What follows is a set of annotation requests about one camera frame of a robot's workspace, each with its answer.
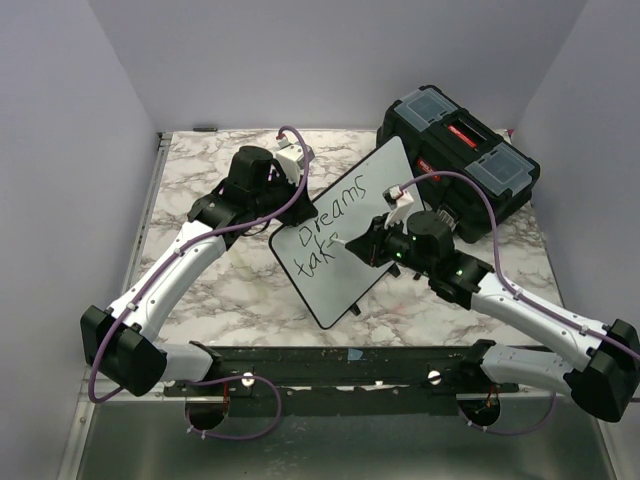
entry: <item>toolbox lid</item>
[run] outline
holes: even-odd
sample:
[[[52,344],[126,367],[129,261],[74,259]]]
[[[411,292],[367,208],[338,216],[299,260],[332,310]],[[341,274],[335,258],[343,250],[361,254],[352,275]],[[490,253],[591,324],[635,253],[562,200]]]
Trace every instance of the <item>toolbox lid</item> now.
[[[402,103],[394,109],[395,112],[419,132],[458,109],[432,88],[411,92],[400,101]]]
[[[534,166],[506,143],[500,143],[489,153],[465,167],[473,177],[496,195],[510,189],[512,195],[526,188],[533,178]]]

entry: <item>cable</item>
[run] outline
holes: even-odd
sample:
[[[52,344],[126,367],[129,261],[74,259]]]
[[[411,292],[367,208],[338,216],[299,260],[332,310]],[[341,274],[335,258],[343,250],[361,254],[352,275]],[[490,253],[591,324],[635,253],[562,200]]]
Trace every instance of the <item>cable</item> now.
[[[180,250],[179,250],[180,253],[178,254],[174,252],[169,257],[167,257],[167,259],[158,267],[158,269],[153,273],[153,275],[149,277],[149,280],[147,280],[147,282],[144,285],[142,285],[142,287],[140,287],[140,290],[138,291],[138,293],[131,300],[131,303],[133,305],[137,305],[140,302],[140,300],[144,297],[144,295],[149,291],[149,289],[153,286],[156,280],[158,280],[160,275],[162,275],[164,271],[177,258],[183,255],[184,252],[186,252],[189,248],[191,248],[196,243],[201,242],[202,240],[205,240],[207,238],[216,237],[218,235],[223,235],[225,233],[235,232],[238,230],[243,230],[245,228],[252,228],[252,227],[255,227],[256,225],[260,225],[261,223],[271,221],[274,218],[286,212],[298,200],[298,198],[300,198],[300,195],[302,195],[302,192],[304,191],[307,185],[307,178],[309,177],[309,163],[310,163],[309,152],[307,149],[307,144],[302,138],[302,135],[300,135],[300,132],[298,132],[293,127],[285,125],[283,127],[280,127],[280,130],[278,130],[278,135],[279,136],[282,135],[284,131],[293,133],[293,135],[296,137],[296,139],[300,143],[300,147],[302,147],[302,152],[304,155],[304,171],[302,174],[302,179],[300,180],[300,185],[298,186],[298,189],[296,190],[296,192],[293,194],[293,197],[291,197],[291,199],[287,203],[285,203],[282,207],[280,207],[278,210],[267,215],[266,217],[257,218],[256,220],[243,223],[240,225],[232,225],[229,227],[218,228],[211,232],[198,235],[197,237],[192,238],[188,242],[185,242],[185,244],[182,247],[180,247]],[[96,352],[96,356],[91,365],[91,374],[89,375],[89,388],[88,388],[89,400],[91,400],[93,403],[104,403],[107,400],[116,396],[118,393],[120,393],[123,390],[122,387],[118,387],[115,390],[107,393],[102,397],[96,397],[95,386],[96,386],[96,378],[98,377],[98,371],[100,369],[100,362],[102,362],[102,357],[104,356],[104,352],[106,351],[107,346],[109,345],[109,342],[113,338],[114,334],[118,330],[118,327],[122,324],[122,322],[124,322],[127,319],[127,316],[129,315],[130,312],[131,310],[129,310],[128,308],[125,308],[125,310],[113,322],[109,330],[107,330],[106,335],[104,336],[104,338],[102,339],[102,342],[100,343],[100,346],[98,347],[98,351]]]
[[[256,230],[253,233],[243,233],[242,236],[243,237],[255,237],[256,235],[264,232],[267,228],[269,228],[269,225],[271,225],[271,220],[269,220],[267,223],[265,223],[261,229]]]
[[[244,440],[255,440],[257,438],[263,437],[267,433],[272,431],[274,428],[276,428],[276,426],[278,426],[278,423],[280,423],[280,418],[282,417],[282,397],[280,396],[280,392],[278,391],[278,388],[264,377],[258,377],[256,375],[246,376],[246,377],[243,375],[237,375],[235,377],[219,378],[216,380],[207,380],[204,382],[185,382],[185,383],[189,385],[199,386],[199,387],[209,387],[211,385],[218,385],[220,383],[233,382],[235,380],[248,380],[248,379],[254,379],[262,383],[265,383],[271,390],[273,390],[273,393],[276,396],[276,402],[278,404],[278,406],[276,407],[276,414],[273,418],[273,421],[266,428],[260,430],[258,433],[252,433],[249,435],[226,435],[224,433],[215,433],[215,432],[208,432],[206,430],[198,430],[191,423],[190,412],[189,410],[187,410],[186,419],[187,419],[187,422],[189,423],[189,428],[187,430],[187,433],[191,433],[191,432],[199,433],[200,435],[202,435],[203,440],[204,440],[204,437],[211,437],[211,438],[219,438],[222,440],[244,441]]]
[[[554,393],[553,395],[551,395],[551,405],[549,406],[549,410],[547,410],[547,413],[545,414],[545,416],[542,417],[542,420],[540,420],[538,423],[530,427],[526,427],[521,430],[511,430],[511,431],[494,430],[490,427],[482,427],[480,425],[477,425],[473,423],[471,420],[469,420],[469,418],[465,415],[465,413],[462,411],[460,407],[458,407],[458,413],[465,420],[465,422],[467,423],[467,426],[474,428],[475,430],[481,431],[483,433],[490,433],[492,435],[499,435],[502,437],[515,437],[517,435],[526,435],[527,433],[533,433],[536,430],[540,430],[547,423],[549,423],[549,420],[553,416],[553,413],[556,411],[557,406],[558,406],[558,397]]]
[[[512,295],[516,295],[518,293],[518,291],[511,286],[511,284],[509,283],[509,281],[505,278],[505,276],[502,273],[502,266],[500,265],[500,253],[499,253],[499,245],[498,245],[498,225],[496,222],[496,215],[493,212],[493,207],[491,206],[491,203],[489,202],[489,199],[487,198],[487,196],[484,194],[484,192],[480,189],[480,187],[471,179],[469,179],[468,177],[465,177],[464,175],[460,174],[460,173],[456,173],[456,172],[447,172],[447,171],[442,171],[442,172],[432,172],[432,173],[427,173],[424,175],[420,175],[419,177],[413,178],[412,180],[408,181],[407,183],[405,183],[404,185],[400,186],[400,190],[404,191],[405,189],[407,189],[408,187],[410,187],[411,185],[413,185],[414,183],[418,183],[422,180],[426,180],[427,178],[431,178],[431,177],[436,177],[436,176],[441,176],[441,177],[453,177],[453,178],[457,178],[459,180],[464,181],[465,183],[467,183],[469,186],[471,186],[476,193],[480,196],[480,198],[482,199],[482,202],[484,203],[484,206],[487,209],[487,213],[489,214],[489,222],[491,223],[491,231],[493,234],[493,257],[494,257],[494,261],[495,261],[495,268],[496,268],[496,275],[498,277],[498,280],[500,280],[500,283],[502,283],[502,286],[504,288],[506,288]],[[607,337],[606,335],[603,335],[600,332],[597,332],[595,330],[591,330],[590,328],[586,327],[583,329],[583,326],[580,325],[577,322],[574,322],[573,320],[569,320],[568,318],[560,315],[559,313],[554,312],[553,310],[550,310],[549,308],[545,307],[544,305],[540,305],[538,302],[536,302],[535,300],[527,297],[526,295],[522,295],[520,294],[518,296],[519,300],[522,300],[524,303],[526,303],[527,305],[533,307],[534,309],[538,310],[541,313],[544,313],[545,315],[553,318],[554,320],[559,321],[560,323],[573,328],[575,330],[578,330],[580,332],[584,332],[587,335],[590,335],[592,337],[595,337],[603,342],[606,342],[610,345],[613,345],[614,347],[622,350],[624,353],[626,353],[627,355],[629,355],[631,358],[633,358],[634,360],[640,362],[640,354],[634,352],[633,350],[631,350],[629,347],[627,347],[626,345],[622,344],[621,342],[614,340],[613,338]]]
[[[491,395],[493,395],[494,392],[496,394],[496,400],[500,401],[500,396],[498,394],[498,389],[496,388],[495,385],[491,385],[491,388],[489,389],[489,395],[487,395],[487,398],[484,401],[484,403],[487,406],[487,408],[491,407]]]

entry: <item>red label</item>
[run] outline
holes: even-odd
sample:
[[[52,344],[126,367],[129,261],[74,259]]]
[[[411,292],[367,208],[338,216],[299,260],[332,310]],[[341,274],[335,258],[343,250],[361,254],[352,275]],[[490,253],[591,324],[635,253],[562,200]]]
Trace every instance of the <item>red label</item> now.
[[[462,133],[460,130],[458,130],[453,125],[449,125],[447,128],[449,129],[450,132],[452,132],[456,137],[458,137],[464,143],[469,145],[471,148],[476,148],[478,146],[478,144],[476,142],[471,140],[469,137],[467,137],[464,133]]]
[[[424,173],[433,173],[435,172],[435,170],[433,169],[433,167],[431,165],[429,165],[427,162],[425,162],[423,159],[419,158],[418,159],[418,168],[420,170],[422,170]],[[433,178],[436,182],[440,181],[440,176],[436,175]]]

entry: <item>gray floor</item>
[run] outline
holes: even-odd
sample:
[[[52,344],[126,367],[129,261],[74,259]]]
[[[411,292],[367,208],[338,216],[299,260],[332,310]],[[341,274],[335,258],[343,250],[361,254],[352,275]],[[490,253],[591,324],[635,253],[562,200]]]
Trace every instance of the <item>gray floor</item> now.
[[[509,400],[496,426],[540,418],[547,399]],[[226,433],[268,419],[231,419]],[[116,402],[96,409],[78,478],[101,479],[609,479],[594,421],[561,402],[534,434],[503,438],[460,418],[426,415],[285,418],[253,442],[186,433],[181,402]]]

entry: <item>whiteboard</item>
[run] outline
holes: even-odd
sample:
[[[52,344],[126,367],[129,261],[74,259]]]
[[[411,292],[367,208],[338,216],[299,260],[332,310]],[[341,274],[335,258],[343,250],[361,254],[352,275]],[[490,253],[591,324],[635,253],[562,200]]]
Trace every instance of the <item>whiteboard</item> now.
[[[320,327],[332,327],[393,265],[372,268],[334,238],[350,241],[389,212],[382,192],[413,178],[399,137],[391,138],[314,200],[318,216],[280,227],[269,246]],[[424,210],[415,186],[411,213]]]

